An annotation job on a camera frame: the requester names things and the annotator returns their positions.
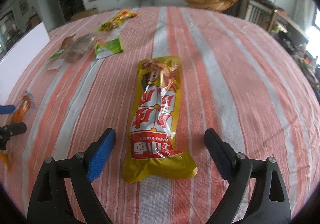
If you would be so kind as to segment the yellow red sausage packet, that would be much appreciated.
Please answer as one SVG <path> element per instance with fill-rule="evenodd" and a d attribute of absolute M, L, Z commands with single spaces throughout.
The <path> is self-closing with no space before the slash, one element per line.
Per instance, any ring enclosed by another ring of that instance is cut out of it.
<path fill-rule="evenodd" d="M 148 176 L 186 179 L 197 174 L 197 164 L 191 155 L 176 148 L 181 67 L 178 56 L 144 59 L 138 63 L 124 161 L 123 177 L 127 183 Z"/>

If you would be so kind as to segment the white cardboard box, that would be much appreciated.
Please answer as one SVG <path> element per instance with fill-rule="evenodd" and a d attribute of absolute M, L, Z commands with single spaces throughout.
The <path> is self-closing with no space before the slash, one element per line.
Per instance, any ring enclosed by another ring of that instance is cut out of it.
<path fill-rule="evenodd" d="M 17 81 L 32 60 L 50 42 L 44 23 L 25 34 L 1 59 L 1 105 L 9 98 Z"/>

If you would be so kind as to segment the clear bag brown cakes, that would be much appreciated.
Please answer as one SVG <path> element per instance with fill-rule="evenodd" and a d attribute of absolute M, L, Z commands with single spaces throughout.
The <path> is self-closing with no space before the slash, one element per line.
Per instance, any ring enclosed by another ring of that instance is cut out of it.
<path fill-rule="evenodd" d="M 79 37 L 67 48 L 60 51 L 59 54 L 54 54 L 50 60 L 54 60 L 48 70 L 57 70 L 65 65 L 79 62 L 87 54 L 89 54 L 95 45 L 101 39 L 98 32 L 92 32 Z"/>

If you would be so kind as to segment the green snack packet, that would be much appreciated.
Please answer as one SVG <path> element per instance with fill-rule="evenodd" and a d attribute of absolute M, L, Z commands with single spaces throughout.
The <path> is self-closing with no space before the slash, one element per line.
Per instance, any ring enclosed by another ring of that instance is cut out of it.
<path fill-rule="evenodd" d="M 97 43 L 94 48 L 95 59 L 104 59 L 119 54 L 123 52 L 123 50 L 124 48 L 120 36 L 101 44 Z"/>

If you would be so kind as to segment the striped pink tablecloth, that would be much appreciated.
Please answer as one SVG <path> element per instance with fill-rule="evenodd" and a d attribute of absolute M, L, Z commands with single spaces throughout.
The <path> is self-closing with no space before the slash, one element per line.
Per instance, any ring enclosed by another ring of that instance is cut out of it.
<path fill-rule="evenodd" d="M 47 157 L 70 158 L 107 128 L 116 143 L 93 182 L 114 223 L 205 223 L 227 189 L 204 145 L 213 128 L 237 152 L 277 160 L 297 213 L 319 182 L 319 103 L 292 57 L 267 32 L 191 8 L 138 8 L 108 32 L 123 52 L 86 53 L 57 67 L 68 36 L 97 30 L 115 12 L 61 26 L 7 100 L 26 94 L 27 131 L 9 141 L 1 184 L 26 213 Z"/>

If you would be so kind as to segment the yellow chicken feet packet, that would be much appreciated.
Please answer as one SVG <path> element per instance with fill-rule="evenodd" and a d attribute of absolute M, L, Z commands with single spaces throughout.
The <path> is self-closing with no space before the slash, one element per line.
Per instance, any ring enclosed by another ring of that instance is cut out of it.
<path fill-rule="evenodd" d="M 136 12 L 132 12 L 130 10 L 121 10 L 116 16 L 106 22 L 103 22 L 96 32 L 110 32 L 113 29 L 120 27 L 128 19 L 137 18 L 139 16 L 140 14 Z"/>

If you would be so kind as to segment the wooden side shelf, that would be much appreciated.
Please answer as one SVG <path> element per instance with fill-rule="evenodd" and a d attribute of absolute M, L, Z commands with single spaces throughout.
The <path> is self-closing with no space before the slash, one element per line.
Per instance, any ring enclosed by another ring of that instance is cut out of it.
<path fill-rule="evenodd" d="M 260 26 L 269 34 L 283 31 L 297 44 L 308 44 L 305 32 L 288 15 L 263 0 L 248 0 L 245 20 Z"/>

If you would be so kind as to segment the white tv cabinet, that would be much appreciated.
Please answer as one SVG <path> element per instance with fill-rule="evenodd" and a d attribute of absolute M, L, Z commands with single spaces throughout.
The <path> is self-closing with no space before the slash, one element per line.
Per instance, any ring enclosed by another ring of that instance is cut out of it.
<path fill-rule="evenodd" d="M 180 6 L 185 7 L 184 0 L 95 0 L 85 4 L 85 9 L 97 8 L 99 12 L 137 8 L 142 6 Z"/>

